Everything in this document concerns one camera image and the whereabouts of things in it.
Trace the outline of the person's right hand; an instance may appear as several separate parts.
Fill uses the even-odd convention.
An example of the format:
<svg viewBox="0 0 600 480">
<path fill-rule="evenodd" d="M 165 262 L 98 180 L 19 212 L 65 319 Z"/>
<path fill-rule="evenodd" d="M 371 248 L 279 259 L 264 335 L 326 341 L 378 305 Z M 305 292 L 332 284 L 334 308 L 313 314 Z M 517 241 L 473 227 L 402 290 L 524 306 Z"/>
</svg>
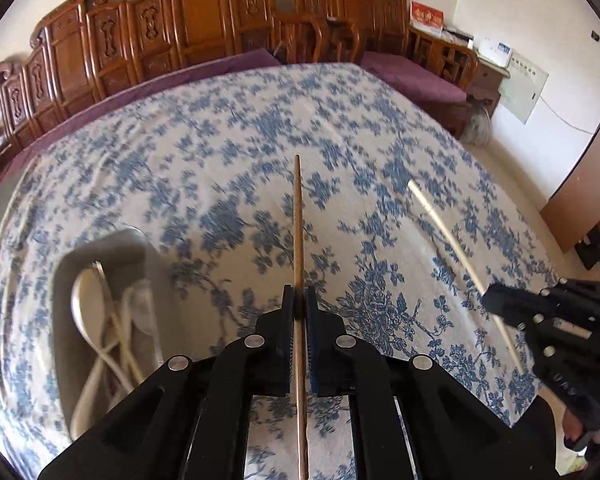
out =
<svg viewBox="0 0 600 480">
<path fill-rule="evenodd" d="M 600 425 L 584 422 L 567 408 L 562 416 L 562 432 L 568 450 L 583 453 L 588 463 L 600 462 Z"/>
</svg>

